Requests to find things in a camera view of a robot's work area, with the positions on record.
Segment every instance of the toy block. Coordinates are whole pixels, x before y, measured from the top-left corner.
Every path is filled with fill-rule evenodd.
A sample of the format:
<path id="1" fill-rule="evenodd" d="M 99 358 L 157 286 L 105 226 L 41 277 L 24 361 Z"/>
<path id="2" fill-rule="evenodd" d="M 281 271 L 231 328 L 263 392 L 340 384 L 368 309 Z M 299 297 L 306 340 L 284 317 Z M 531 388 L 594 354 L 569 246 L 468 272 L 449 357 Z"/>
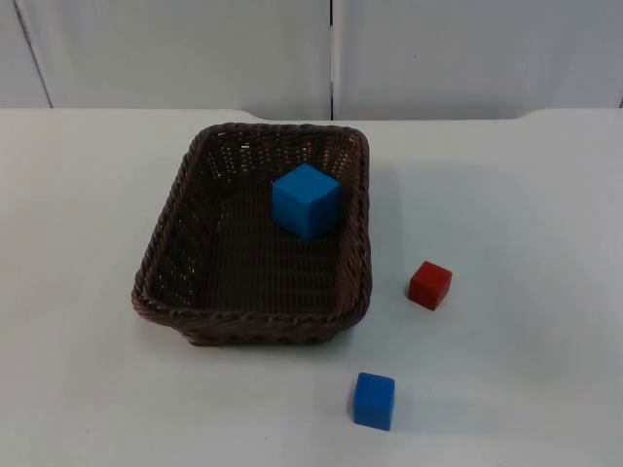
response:
<path id="1" fill-rule="evenodd" d="M 446 297 L 451 280 L 449 270 L 424 261 L 409 283 L 409 300 L 434 310 Z"/>
<path id="2" fill-rule="evenodd" d="M 340 220 L 340 183 L 303 163 L 273 183 L 273 220 L 303 240 L 330 232 Z"/>
<path id="3" fill-rule="evenodd" d="M 391 377 L 360 373 L 352 399 L 353 421 L 389 431 L 394 387 L 395 381 Z"/>

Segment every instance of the red block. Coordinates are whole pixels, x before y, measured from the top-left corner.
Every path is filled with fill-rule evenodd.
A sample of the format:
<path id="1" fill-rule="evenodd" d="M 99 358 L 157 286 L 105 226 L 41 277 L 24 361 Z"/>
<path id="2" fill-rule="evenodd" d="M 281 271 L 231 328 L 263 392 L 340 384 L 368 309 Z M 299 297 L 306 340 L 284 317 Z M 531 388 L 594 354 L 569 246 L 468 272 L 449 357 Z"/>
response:
<path id="1" fill-rule="evenodd" d="M 409 300 L 428 309 L 435 309 L 450 289 L 452 273 L 424 261 L 409 283 Z"/>

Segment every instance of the white wall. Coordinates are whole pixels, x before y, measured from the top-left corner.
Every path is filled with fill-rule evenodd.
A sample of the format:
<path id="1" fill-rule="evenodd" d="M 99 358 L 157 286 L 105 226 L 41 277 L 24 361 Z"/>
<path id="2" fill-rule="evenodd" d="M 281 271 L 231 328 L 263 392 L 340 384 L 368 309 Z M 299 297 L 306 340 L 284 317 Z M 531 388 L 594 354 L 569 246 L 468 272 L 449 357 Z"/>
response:
<path id="1" fill-rule="evenodd" d="M 334 5 L 339 119 L 513 117 L 623 97 L 621 0 Z"/>
<path id="2" fill-rule="evenodd" d="M 0 107 L 48 107 L 11 0 L 0 0 Z"/>
<path id="3" fill-rule="evenodd" d="M 328 0 L 19 0 L 54 107 L 326 119 Z"/>

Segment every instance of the blue block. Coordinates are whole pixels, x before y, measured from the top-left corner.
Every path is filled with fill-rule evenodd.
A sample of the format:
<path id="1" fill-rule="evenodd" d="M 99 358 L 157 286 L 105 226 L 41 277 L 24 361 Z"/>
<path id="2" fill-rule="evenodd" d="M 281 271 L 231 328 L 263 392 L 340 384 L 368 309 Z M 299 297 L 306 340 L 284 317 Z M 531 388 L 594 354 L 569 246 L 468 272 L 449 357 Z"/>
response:
<path id="1" fill-rule="evenodd" d="M 391 377 L 360 373 L 352 401 L 353 421 L 389 431 L 394 387 L 395 381 Z"/>
<path id="2" fill-rule="evenodd" d="M 273 220 L 311 240 L 338 224 L 341 197 L 337 180 L 303 163 L 273 183 Z"/>

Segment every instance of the wicker basket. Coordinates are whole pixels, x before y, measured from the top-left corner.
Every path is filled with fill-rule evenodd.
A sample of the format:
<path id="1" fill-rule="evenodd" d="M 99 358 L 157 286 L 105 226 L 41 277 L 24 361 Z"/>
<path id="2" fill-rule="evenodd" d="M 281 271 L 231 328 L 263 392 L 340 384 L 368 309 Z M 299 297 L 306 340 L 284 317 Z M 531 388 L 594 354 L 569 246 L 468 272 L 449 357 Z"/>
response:
<path id="1" fill-rule="evenodd" d="M 311 242 L 271 218 L 273 181 L 302 162 L 343 187 L 339 228 Z M 136 274 L 134 308 L 195 345 L 326 341 L 353 326 L 372 290 L 368 166 L 352 128 L 203 130 Z"/>

